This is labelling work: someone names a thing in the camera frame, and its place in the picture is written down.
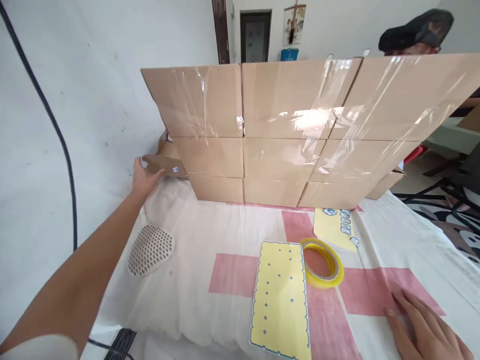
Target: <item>human arm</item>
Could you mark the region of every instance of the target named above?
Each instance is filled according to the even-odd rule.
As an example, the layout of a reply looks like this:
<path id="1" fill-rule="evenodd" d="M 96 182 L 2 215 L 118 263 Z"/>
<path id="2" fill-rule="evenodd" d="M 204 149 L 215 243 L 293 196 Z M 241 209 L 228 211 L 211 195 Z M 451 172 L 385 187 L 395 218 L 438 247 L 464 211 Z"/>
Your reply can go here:
<path id="1" fill-rule="evenodd" d="M 137 216 L 159 178 L 135 159 L 131 193 L 51 276 L 0 345 L 0 354 L 42 336 L 73 339 L 81 354 Z"/>
<path id="2" fill-rule="evenodd" d="M 392 309 L 385 309 L 403 360 L 474 360 L 462 339 L 427 304 L 405 290 L 392 295 L 405 309 L 415 332 L 414 343 L 401 318 Z"/>

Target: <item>dark wooden door frame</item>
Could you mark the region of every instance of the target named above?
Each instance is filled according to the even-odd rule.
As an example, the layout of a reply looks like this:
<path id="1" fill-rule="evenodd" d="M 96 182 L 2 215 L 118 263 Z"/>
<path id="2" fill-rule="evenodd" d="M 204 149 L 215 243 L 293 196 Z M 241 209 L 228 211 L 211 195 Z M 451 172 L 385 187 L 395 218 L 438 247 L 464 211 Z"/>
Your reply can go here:
<path id="1" fill-rule="evenodd" d="M 219 64 L 230 64 L 229 31 L 225 0 L 211 0 Z"/>
<path id="2" fill-rule="evenodd" d="M 272 22 L 272 10 L 265 11 L 241 11 L 240 12 L 240 48 L 241 62 L 245 62 L 245 24 L 246 22 L 265 22 L 265 32 L 263 33 L 263 61 L 269 60 L 270 45 L 270 25 Z"/>

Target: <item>person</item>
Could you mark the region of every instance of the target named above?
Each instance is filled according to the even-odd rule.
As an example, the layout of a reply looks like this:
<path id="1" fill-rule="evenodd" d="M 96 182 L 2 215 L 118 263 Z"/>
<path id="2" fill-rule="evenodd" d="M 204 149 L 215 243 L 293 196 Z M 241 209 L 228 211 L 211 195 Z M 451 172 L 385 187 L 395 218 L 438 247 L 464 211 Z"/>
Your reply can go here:
<path id="1" fill-rule="evenodd" d="M 385 56 L 438 54 L 453 23 L 450 11 L 430 9 L 405 25 L 385 30 L 378 49 Z"/>
<path id="2" fill-rule="evenodd" d="M 150 174 L 135 159 L 131 193 L 41 288 L 0 345 L 1 360 L 78 360 L 102 297 L 142 205 L 165 174 Z M 401 318 L 385 309 L 403 360 L 472 360 L 463 341 L 424 302 L 393 294 L 413 325 L 413 341 Z"/>

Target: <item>yellow card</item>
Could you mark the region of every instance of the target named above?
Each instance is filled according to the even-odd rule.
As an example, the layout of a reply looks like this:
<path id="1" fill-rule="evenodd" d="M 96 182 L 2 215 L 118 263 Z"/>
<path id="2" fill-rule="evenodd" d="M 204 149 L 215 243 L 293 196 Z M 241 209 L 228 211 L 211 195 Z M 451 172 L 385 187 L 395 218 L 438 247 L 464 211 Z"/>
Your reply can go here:
<path id="1" fill-rule="evenodd" d="M 356 252 L 359 240 L 354 236 L 350 210 L 315 209 L 313 233 L 321 240 Z"/>
<path id="2" fill-rule="evenodd" d="M 286 358 L 312 358 L 304 254 L 298 243 L 261 243 L 250 343 Z"/>

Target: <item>poster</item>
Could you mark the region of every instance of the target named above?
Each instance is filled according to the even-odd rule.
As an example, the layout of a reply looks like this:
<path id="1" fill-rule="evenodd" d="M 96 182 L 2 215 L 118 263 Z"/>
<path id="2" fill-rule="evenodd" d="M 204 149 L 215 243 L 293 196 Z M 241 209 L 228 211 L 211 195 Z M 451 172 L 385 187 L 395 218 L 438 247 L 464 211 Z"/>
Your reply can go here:
<path id="1" fill-rule="evenodd" d="M 304 28 L 305 10 L 307 5 L 296 5 L 288 7 L 283 12 L 283 46 L 300 44 L 302 38 L 302 30 Z M 293 30 L 293 41 L 289 43 L 290 32 Z"/>

